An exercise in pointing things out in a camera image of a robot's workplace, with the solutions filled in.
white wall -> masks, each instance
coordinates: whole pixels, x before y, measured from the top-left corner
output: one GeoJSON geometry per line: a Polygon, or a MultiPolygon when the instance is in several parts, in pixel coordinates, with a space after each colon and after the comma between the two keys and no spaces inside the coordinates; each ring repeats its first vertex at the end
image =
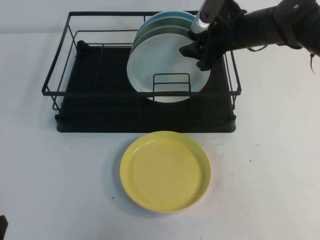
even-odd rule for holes
{"type": "MultiPolygon", "coordinates": [[[[281,0],[237,0],[254,11],[281,0]]],[[[61,32],[70,11],[198,10],[203,0],[0,0],[0,33],[61,32]]]]}

plate rim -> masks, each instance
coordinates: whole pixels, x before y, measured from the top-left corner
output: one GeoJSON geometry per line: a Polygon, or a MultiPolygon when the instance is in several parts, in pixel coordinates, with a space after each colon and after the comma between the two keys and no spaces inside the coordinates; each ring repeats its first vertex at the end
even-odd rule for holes
{"type": "Polygon", "coordinates": [[[151,132],[151,133],[148,133],[146,135],[143,135],[141,137],[139,137],[138,139],[136,139],[134,142],[132,142],[130,144],[130,146],[125,150],[122,158],[121,158],[121,162],[120,162],[120,168],[119,168],[119,175],[120,175],[120,181],[121,181],[121,184],[122,184],[122,187],[126,193],[126,195],[135,203],[137,204],[138,206],[140,206],[141,208],[145,209],[145,210],[148,210],[150,212],[154,212],[154,213],[161,213],[161,214],[172,214],[172,213],[177,213],[177,212],[180,212],[182,210],[185,210],[185,209],[188,209],[190,207],[192,207],[193,205],[195,205],[196,203],[198,203],[203,197],[204,195],[207,193],[208,191],[208,188],[211,184],[211,181],[212,181],[212,166],[211,166],[211,163],[210,163],[210,160],[208,158],[208,155],[207,153],[205,152],[205,150],[201,147],[201,145],[199,143],[197,143],[195,140],[193,140],[191,137],[185,135],[185,134],[182,134],[182,133],[179,133],[179,132],[175,132],[175,131],[155,131],[155,132],[151,132]],[[143,145],[145,145],[146,143],[149,143],[150,141],[154,141],[156,140],[157,138],[160,139],[160,138],[163,138],[163,136],[166,136],[168,135],[169,136],[169,139],[176,139],[177,141],[181,141],[182,143],[186,144],[186,142],[190,142],[192,143],[192,146],[193,147],[196,147],[197,150],[195,150],[194,148],[192,148],[189,144],[186,144],[186,146],[188,148],[190,148],[193,152],[200,152],[202,156],[204,156],[204,159],[202,159],[202,161],[205,161],[207,164],[208,164],[208,181],[207,181],[207,185],[205,186],[205,190],[203,192],[202,195],[199,196],[198,199],[196,199],[194,202],[192,202],[191,204],[189,204],[188,206],[186,207],[183,207],[183,208],[180,208],[180,209],[175,209],[175,210],[172,210],[172,211],[160,211],[160,210],[155,210],[155,209],[150,209],[150,208],[147,208],[146,206],[143,206],[142,204],[140,204],[138,201],[135,200],[135,197],[131,196],[126,187],[125,187],[125,184],[124,184],[124,180],[123,180],[123,174],[122,172],[124,170],[122,170],[124,168],[124,164],[126,163],[125,161],[129,161],[131,159],[130,156],[128,155],[131,155],[133,156],[133,154],[135,153],[135,151],[142,147],[143,145]],[[150,137],[153,137],[153,140],[149,140],[147,142],[144,142],[145,139],[149,139],[150,137]]]}
{"type": "Polygon", "coordinates": [[[160,19],[159,16],[160,15],[166,15],[166,14],[172,14],[172,15],[168,15],[168,16],[163,16],[163,18],[165,17],[181,17],[181,16],[178,16],[178,15],[174,15],[174,14],[185,14],[185,16],[192,16],[193,17],[193,20],[196,18],[195,15],[189,13],[189,12],[186,12],[186,11],[161,11],[161,12],[158,12],[157,14],[151,16],[148,20],[146,20],[142,25],[141,27],[138,29],[138,31],[136,32],[137,34],[140,32],[141,29],[143,29],[144,27],[146,27],[147,25],[149,25],[150,23],[160,19]]]}
{"type": "Polygon", "coordinates": [[[136,42],[142,38],[143,36],[145,36],[146,34],[152,32],[153,30],[156,30],[158,28],[164,28],[164,27],[178,27],[178,28],[185,28],[185,29],[188,29],[188,31],[190,31],[191,29],[191,24],[192,24],[192,21],[187,19],[187,18],[184,18],[184,17],[180,17],[180,16],[166,16],[166,17],[163,17],[163,18],[159,18],[159,19],[156,19],[155,21],[153,22],[150,22],[148,25],[146,25],[144,28],[142,28],[139,32],[136,33],[135,37],[134,37],[134,40],[133,40],[133,43],[132,43],[132,48],[134,48],[136,42]],[[175,22],[173,24],[161,24],[159,26],[156,26],[156,27],[152,27],[151,29],[147,30],[145,33],[142,33],[142,31],[148,27],[150,27],[150,25],[152,24],[156,24],[156,23],[159,23],[159,21],[163,21],[163,20],[174,20],[175,22]],[[190,23],[190,27],[187,28],[187,27],[184,27],[183,26],[183,22],[185,22],[185,24],[189,24],[190,23]]]}

dish rack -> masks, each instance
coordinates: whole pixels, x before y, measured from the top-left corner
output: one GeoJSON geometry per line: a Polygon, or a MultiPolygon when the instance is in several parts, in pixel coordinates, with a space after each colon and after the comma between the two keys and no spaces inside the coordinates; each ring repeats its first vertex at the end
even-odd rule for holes
{"type": "Polygon", "coordinates": [[[158,12],[70,12],[42,93],[53,100],[60,132],[230,133],[236,129],[235,101],[241,84],[233,52],[212,67],[200,92],[136,92],[127,62],[139,27],[158,12]],[[189,97],[175,103],[157,96],[189,97]]]}

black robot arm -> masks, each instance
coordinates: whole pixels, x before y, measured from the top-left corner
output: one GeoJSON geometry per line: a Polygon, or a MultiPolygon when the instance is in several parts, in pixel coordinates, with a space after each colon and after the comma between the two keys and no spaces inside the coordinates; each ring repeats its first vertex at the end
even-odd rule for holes
{"type": "Polygon", "coordinates": [[[247,13],[233,0],[206,0],[180,48],[207,71],[225,52],[277,44],[306,48],[320,56],[320,7],[316,0],[283,0],[278,6],[247,13]]]}

white surface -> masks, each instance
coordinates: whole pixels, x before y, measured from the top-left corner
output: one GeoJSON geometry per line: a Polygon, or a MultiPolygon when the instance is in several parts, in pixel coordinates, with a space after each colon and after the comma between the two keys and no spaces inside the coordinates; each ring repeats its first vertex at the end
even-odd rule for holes
{"type": "MultiPolygon", "coordinates": [[[[176,33],[155,35],[143,41],[130,54],[127,64],[127,75],[131,85],[137,92],[165,92],[189,91],[189,76],[156,75],[161,73],[188,73],[192,92],[199,92],[207,83],[210,71],[201,71],[196,63],[197,59],[184,57],[179,48],[191,44],[193,41],[176,33]]],[[[188,99],[188,96],[157,96],[156,102],[175,103],[188,99]]]]}
{"type": "MultiPolygon", "coordinates": [[[[249,12],[281,0],[237,0],[249,12]]],[[[203,0],[1,0],[0,33],[62,32],[70,11],[199,10],[203,0]]]]}
{"type": "Polygon", "coordinates": [[[159,215],[135,206],[119,181],[121,156],[142,134],[57,132],[41,88],[60,37],[0,34],[5,240],[319,238],[319,58],[313,74],[305,50],[237,51],[237,130],[188,134],[210,158],[212,184],[198,204],[159,215]]]}

